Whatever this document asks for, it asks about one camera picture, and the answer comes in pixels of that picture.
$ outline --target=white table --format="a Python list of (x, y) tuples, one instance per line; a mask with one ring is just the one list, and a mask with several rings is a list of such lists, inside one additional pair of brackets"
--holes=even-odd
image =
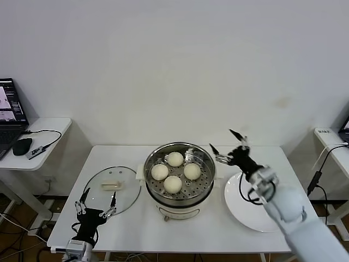
[[(62, 213), (51, 233), (51, 252), (65, 248), (75, 236), (70, 226), (77, 222), (74, 202), (79, 200), (88, 180), (104, 168), (123, 165), (137, 170), (156, 146), (94, 146), (71, 191)], [(232, 147), (220, 146), (222, 153)], [(277, 146), (254, 146), (251, 157), (260, 164), (270, 165), (281, 183), (296, 186), (304, 192), (282, 149)], [(213, 188), (202, 212), (184, 221), (165, 222), (145, 188), (127, 211), (98, 227), (99, 241), (95, 251), (105, 252), (186, 252), (186, 253), (270, 253), (290, 252), (281, 232), (260, 233), (239, 223), (228, 211), (223, 189), (227, 180), (239, 170), (216, 163), (223, 177), (221, 187)], [(304, 193), (305, 209), (317, 217)]]
[[(331, 128), (315, 128), (315, 135), (324, 146), (328, 146), (328, 151), (342, 143), (343, 140), (338, 136), (337, 130)], [(333, 150), (331, 156), (343, 171), (343, 173), (349, 178), (349, 148), (343, 147)], [(342, 222), (342, 218), (349, 214), (349, 201), (341, 205), (338, 209), (334, 209), (332, 205), (328, 205), (328, 212), (330, 215), (327, 217), (327, 224), (336, 226), (339, 234), (344, 241), (349, 241), (349, 233)]]
[[(27, 129), (30, 129), (31, 131), (38, 131), (42, 129), (56, 130), (61, 132), (63, 136), (71, 124), (71, 119), (44, 117), (29, 119), (29, 122), (30, 125)], [(31, 150), (33, 150), (39, 146), (45, 146), (51, 143), (58, 137), (58, 134), (52, 132), (41, 132), (36, 134), (23, 135), (22, 137), (20, 137), (20, 139), (26, 137), (33, 138), (33, 143), (31, 145)], [(0, 190), (3, 191), (4, 194), (6, 194), (12, 200), (11, 204), (7, 207), (5, 212), (9, 212), (9, 210), (14, 206), (15, 202), (18, 203), (20, 201), (20, 198), (38, 213), (36, 220), (32, 224), (32, 228), (39, 227), (44, 220), (49, 220), (51, 216), (51, 220), (56, 221), (59, 213), (52, 214), (52, 212), (49, 210), (49, 208), (53, 204), (53, 200), (47, 200), (43, 205), (21, 182), (20, 176), (11, 173), (11, 170), (34, 171), (39, 169), (43, 165), (45, 160), (49, 157), (50, 153), (53, 151), (58, 142), (52, 144), (46, 149), (45, 152), (38, 155), (37, 157), (32, 158), (31, 160), (28, 160), (25, 155), (13, 155), (12, 150), (10, 150), (6, 154), (6, 156), (2, 160), (0, 160), (0, 180), (3, 182), (3, 184), (0, 184)], [(33, 235), (35, 233), (36, 231), (32, 230), (29, 235)]]

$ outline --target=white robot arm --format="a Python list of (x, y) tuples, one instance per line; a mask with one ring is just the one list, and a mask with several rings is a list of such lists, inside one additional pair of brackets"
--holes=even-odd
[[(348, 262), (349, 254), (319, 218), (309, 218), (304, 197), (298, 189), (279, 186), (279, 179), (270, 167), (256, 164), (249, 157), (246, 137), (230, 130), (242, 142), (228, 155), (219, 154), (211, 145), (216, 160), (238, 166), (251, 183), (250, 202), (263, 205), (285, 236), (291, 251), (302, 262)], [(250, 198), (256, 192), (261, 202)]]

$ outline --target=black cable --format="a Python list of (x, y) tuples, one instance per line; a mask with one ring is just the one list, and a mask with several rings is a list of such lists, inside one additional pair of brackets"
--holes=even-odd
[[(36, 219), (36, 215), (32, 218), (32, 220), (28, 223), (28, 225), (26, 226), (26, 229), (28, 229), (31, 224), (34, 222), (34, 220)], [(23, 231), (23, 233), (21, 234), (21, 240), (20, 240), (20, 245), (19, 245), (19, 250), (22, 250), (22, 242), (24, 239), (24, 236), (26, 235), (26, 231)], [(18, 262), (23, 262), (24, 261), (24, 253), (20, 252), (18, 253)]]
[(327, 160), (329, 154), (331, 154), (331, 152), (332, 152), (333, 150), (335, 150), (335, 149), (337, 149), (337, 148), (340, 148), (340, 147), (347, 147), (347, 145), (336, 146), (336, 147), (333, 147), (330, 151), (328, 151), (328, 152), (327, 152), (327, 155), (326, 155), (326, 157), (325, 157), (325, 159), (324, 159), (324, 161), (323, 161), (323, 163), (322, 163), (322, 165), (321, 165), (321, 167), (320, 167), (320, 169), (319, 169), (319, 172), (321, 172), (323, 166), (325, 165), (326, 160)]
[[(9, 217), (12, 217), (11, 215), (3, 213), (3, 212), (1, 212), (1, 214), (8, 215)], [(16, 218), (15, 218), (15, 220), (18, 222), (18, 225), (22, 226), (22, 224)], [(4, 248), (3, 250), (1, 250), (0, 251), (0, 255), (3, 255), (9, 249), (15, 249), (13, 246), (18, 242), (18, 240), (21, 239), (22, 235), (25, 232), (23, 229), (21, 229), (21, 230), (22, 231), (20, 232), (20, 235), (16, 238), (16, 240), (10, 246), (8, 246), (8, 247)]]
[(320, 177), (322, 176), (322, 168), (324, 167), (326, 160), (328, 158), (328, 156), (331, 154), (331, 152), (337, 148), (341, 148), (341, 147), (347, 147), (347, 145), (341, 145), (341, 146), (336, 146), (333, 147), (330, 151), (327, 152), (325, 159), (322, 162), (322, 165), (320, 167), (320, 169), (318, 171), (315, 172), (314, 176), (312, 177), (308, 188), (306, 189), (306, 195), (309, 196), (311, 194), (311, 192), (314, 190), (314, 188), (316, 187), (316, 185), (318, 184)]
[[(51, 220), (52, 220), (52, 218), (53, 218), (53, 212), (52, 212), (52, 211), (50, 211), (50, 212), (51, 212), (51, 217), (50, 217), (50, 219), (49, 219), (48, 221), (46, 221), (46, 224), (49, 223), (49, 222), (51, 222)], [(41, 226), (39, 226), (39, 227), (37, 227), (37, 228), (30, 228), (29, 231), (36, 230), (36, 229), (41, 229), (42, 227), (43, 227), (43, 226), (41, 225)]]
[(43, 192), (43, 193), (41, 193), (40, 195), (36, 196), (36, 198), (41, 197), (42, 195), (48, 193), (48, 192), (51, 190), (51, 181), (50, 181), (50, 182), (47, 182), (47, 183), (49, 183), (49, 188), (48, 188), (45, 192)]
[(99, 234), (98, 234), (98, 229), (96, 228), (96, 240), (94, 241), (95, 244), (97, 244), (98, 239), (99, 239)]
[(318, 188), (320, 188), (322, 191), (323, 191), (323, 194), (325, 195), (325, 201), (326, 201), (326, 206), (325, 206), (325, 211), (326, 211), (326, 214), (325, 214), (325, 225), (327, 225), (327, 203), (328, 203), (328, 201), (327, 201), (327, 194), (326, 194), (326, 191), (325, 191), (325, 189), (323, 189), (323, 187), (322, 186), (319, 186), (318, 184), (315, 186), (315, 187), (318, 187)]
[(80, 225), (80, 224), (81, 224), (80, 222), (74, 223), (73, 225), (71, 225), (71, 229), (72, 229), (74, 232), (77, 233), (77, 230), (76, 230), (74, 227), (77, 226), (77, 225)]
[(37, 262), (40, 262), (40, 254), (42, 253), (42, 251), (50, 251), (50, 248), (43, 247), (42, 249), (39, 250), (39, 252), (37, 253)]
[(67, 260), (65, 260), (65, 261), (63, 261), (63, 262), (71, 262), (71, 261), (73, 261), (74, 259), (77, 259), (77, 257), (71, 257), (71, 258), (69, 258), (69, 259), (67, 259)]
[(57, 142), (57, 141), (62, 137), (62, 133), (61, 133), (60, 131), (57, 131), (57, 130), (49, 130), (49, 129), (43, 129), (43, 130), (39, 130), (39, 131), (30, 131), (30, 130), (27, 130), (27, 131), (22, 132), (22, 134), (33, 134), (33, 133), (41, 133), (41, 132), (54, 132), (54, 133), (58, 133), (58, 134), (59, 134), (59, 137), (58, 137), (55, 141), (53, 141), (53, 142), (51, 142), (51, 143), (49, 143), (49, 144), (43, 146), (43, 149), (48, 148), (49, 146), (51, 146), (53, 143)]
[[(7, 214), (7, 213), (3, 213), (3, 212), (0, 212), (2, 215), (6, 215), (10, 218), (12, 218), (15, 222), (17, 222), (18, 225), (22, 226), (21, 223), (17, 220), (17, 218), (15, 218), (14, 216), (10, 215), (10, 214)], [(20, 232), (16, 232), (16, 233), (10, 233), (10, 232), (2, 232), (0, 231), (0, 234), (7, 234), (7, 235), (16, 235), (16, 234), (20, 234), (23, 232), (23, 229), (21, 229)]]
[(240, 192), (240, 196), (243, 198), (243, 200), (247, 201), (247, 202), (251, 202), (251, 201), (258, 201), (259, 198), (254, 198), (254, 199), (247, 199), (243, 194), (242, 194), (242, 190), (241, 190), (241, 182), (242, 182), (242, 178), (244, 176), (244, 173), (241, 173), (241, 176), (240, 176), (240, 181), (239, 181), (239, 192)]
[(251, 194), (253, 193), (254, 190), (252, 191), (249, 191), (248, 194), (247, 194), (247, 198), (249, 199), (249, 202), (251, 202), (252, 204), (256, 205), (256, 206), (261, 206), (263, 205), (263, 203), (261, 202), (256, 202), (255, 200), (251, 199)]

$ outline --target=laptop screen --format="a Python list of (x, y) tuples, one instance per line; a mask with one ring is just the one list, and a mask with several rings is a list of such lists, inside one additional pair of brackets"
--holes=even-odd
[(0, 124), (28, 123), (12, 79), (0, 79)]

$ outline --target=wire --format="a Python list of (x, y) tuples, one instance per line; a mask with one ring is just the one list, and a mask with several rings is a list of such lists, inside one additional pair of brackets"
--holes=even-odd
[(50, 248), (43, 247), (42, 249), (39, 250), (39, 252), (37, 253), (37, 262), (40, 262), (40, 254), (42, 253), (42, 251), (50, 251)]
[[(8, 218), (6, 218), (3, 214), (0, 213), (0, 216), (2, 216), (4, 219), (6, 219), (8, 222), (12, 223), (13, 225), (16, 225), (17, 227), (20, 227), (21, 229), (24, 229), (26, 232), (30, 232), (28, 229), (22, 227), (21, 225), (17, 225), (16, 223), (12, 222), (11, 220), (9, 220)], [(46, 240), (44, 240), (43, 238), (41, 238), (38, 235), (35, 235), (37, 238), (41, 239), (42, 241), (44, 241), (45, 243), (47, 243)]]
[(4, 259), (6, 259), (6, 258), (12, 257), (13, 255), (16, 255), (16, 254), (18, 254), (18, 253), (21, 253), (21, 252), (23, 252), (23, 251), (29, 250), (29, 249), (31, 249), (31, 248), (33, 248), (33, 247), (36, 247), (36, 246), (38, 246), (38, 245), (40, 245), (40, 244), (42, 244), (42, 243), (44, 243), (44, 242), (40, 242), (40, 243), (38, 243), (38, 244), (36, 244), (36, 245), (34, 245), (34, 246), (28, 247), (28, 248), (23, 249), (23, 250), (19, 250), (18, 252), (12, 253), (12, 254), (10, 254), (10, 255), (8, 255), (8, 256), (6, 256), (6, 257), (0, 259), (0, 261), (1, 261), (1, 260), (4, 260)]
[(317, 162), (320, 160), (320, 158), (322, 157), (322, 154), (325, 152), (325, 150), (326, 150), (327, 148), (329, 148), (330, 146), (335, 146), (335, 145), (348, 145), (348, 143), (347, 143), (347, 142), (344, 142), (344, 143), (335, 143), (335, 144), (332, 144), (332, 145), (327, 145), (327, 146), (325, 146), (325, 148), (322, 150), (322, 152), (320, 153), (319, 157), (318, 157), (317, 160), (315, 161), (315, 164), (312, 166), (312, 168), (311, 168), (312, 170), (315, 168)]
[(48, 193), (48, 192), (51, 190), (51, 181), (49, 181), (49, 182), (47, 182), (47, 183), (49, 184), (49, 188), (48, 188), (45, 192), (43, 192), (43, 193), (41, 193), (40, 195), (38, 195), (37, 198), (41, 197), (42, 195)]
[(240, 181), (239, 181), (239, 192), (240, 192), (240, 196), (243, 198), (243, 200), (247, 201), (247, 202), (254, 202), (254, 201), (258, 201), (259, 198), (253, 198), (253, 199), (247, 199), (243, 194), (242, 194), (242, 189), (241, 189), (241, 182), (242, 182), (242, 177), (244, 176), (244, 173), (241, 173), (240, 176)]
[[(15, 218), (14, 216), (10, 215), (10, 214), (7, 214), (7, 213), (3, 213), (3, 212), (0, 212), (1, 214), (3, 215), (6, 215), (10, 218), (12, 218), (14, 221), (16, 221), (19, 225), (21, 225), (21, 223), (17, 220), (17, 218)], [(0, 231), (0, 234), (7, 234), (7, 235), (16, 235), (16, 234), (21, 234), (23, 232), (23, 230), (21, 230), (20, 232), (16, 232), (16, 233), (10, 233), (10, 232), (2, 232)]]
[(98, 239), (99, 239), (99, 234), (98, 234), (98, 229), (96, 228), (96, 241), (95, 241), (96, 244), (98, 242)]
[(65, 260), (64, 262), (71, 262), (71, 261), (73, 261), (73, 260), (75, 260), (75, 259), (77, 259), (77, 257), (71, 257), (71, 258)]
[(77, 225), (80, 225), (80, 224), (81, 224), (80, 222), (74, 223), (73, 225), (71, 225), (71, 229), (74, 230), (74, 232), (77, 233), (77, 230), (74, 227), (77, 226)]
[(33, 133), (41, 133), (41, 132), (54, 132), (54, 133), (58, 133), (58, 134), (59, 134), (59, 137), (58, 137), (55, 141), (53, 141), (53, 142), (47, 144), (46, 146), (43, 146), (43, 149), (48, 148), (49, 146), (51, 146), (53, 143), (57, 142), (57, 141), (62, 137), (62, 133), (61, 133), (60, 131), (57, 131), (57, 130), (49, 130), (49, 129), (43, 129), (43, 130), (39, 130), (39, 131), (27, 130), (27, 131), (24, 131), (24, 132), (22, 132), (22, 133), (23, 133), (23, 134), (33, 134)]
[[(239, 181), (239, 192), (240, 192), (240, 196), (247, 202), (250, 202), (256, 206), (261, 206), (263, 205), (263, 202), (257, 202), (258, 200), (260, 200), (260, 198), (253, 198), (251, 199), (251, 194), (254, 192), (254, 189), (252, 188), (251, 190), (249, 190), (248, 194), (247, 194), (247, 198), (242, 194), (242, 189), (241, 189), (241, 182), (242, 182), (242, 177), (243, 177), (244, 173), (241, 174), (240, 176), (240, 181)], [(270, 200), (272, 200), (272, 198), (274, 197), (275, 193), (276, 193), (276, 185), (274, 184), (273, 181), (270, 181), (270, 183), (272, 184), (273, 186), (273, 192), (272, 192), (272, 195), (266, 199), (266, 202), (269, 202)]]
[(143, 254), (144, 254), (144, 253), (139, 253), (139, 254), (134, 254), (134, 253), (132, 253), (132, 254), (129, 254), (129, 255), (127, 256), (127, 258), (126, 258), (125, 261), (128, 261), (128, 260), (131, 261), (132, 258), (136, 258), (136, 257), (138, 257), (138, 256), (140, 256), (140, 255), (143, 255)]
[(325, 159), (324, 159), (324, 161), (323, 161), (323, 163), (322, 163), (322, 165), (321, 165), (321, 167), (320, 167), (320, 169), (319, 169), (319, 172), (321, 172), (323, 166), (325, 165), (326, 160), (327, 160), (329, 154), (331, 154), (331, 152), (332, 152), (333, 150), (335, 150), (335, 149), (337, 149), (337, 148), (340, 148), (340, 147), (347, 147), (347, 145), (336, 146), (336, 147), (333, 147), (330, 151), (328, 151), (328, 153), (327, 153), (327, 155), (326, 155), (326, 157), (325, 157)]
[(328, 201), (327, 201), (327, 194), (326, 194), (326, 191), (325, 191), (325, 189), (323, 189), (323, 187), (322, 186), (319, 186), (318, 184), (315, 186), (315, 187), (318, 187), (318, 188), (320, 188), (322, 191), (323, 191), (323, 194), (325, 195), (325, 201), (326, 201), (326, 205), (325, 205), (325, 211), (326, 211), (326, 214), (325, 214), (325, 225), (327, 225), (327, 203), (328, 203)]
[[(53, 212), (51, 212), (51, 217), (50, 217), (50, 219), (49, 219), (48, 221), (46, 221), (46, 224), (49, 223), (49, 222), (51, 222), (52, 218), (53, 218)], [(39, 226), (39, 227), (37, 227), (37, 228), (30, 228), (29, 231), (41, 229), (42, 227), (43, 227), (43, 226), (41, 225), (41, 226)]]

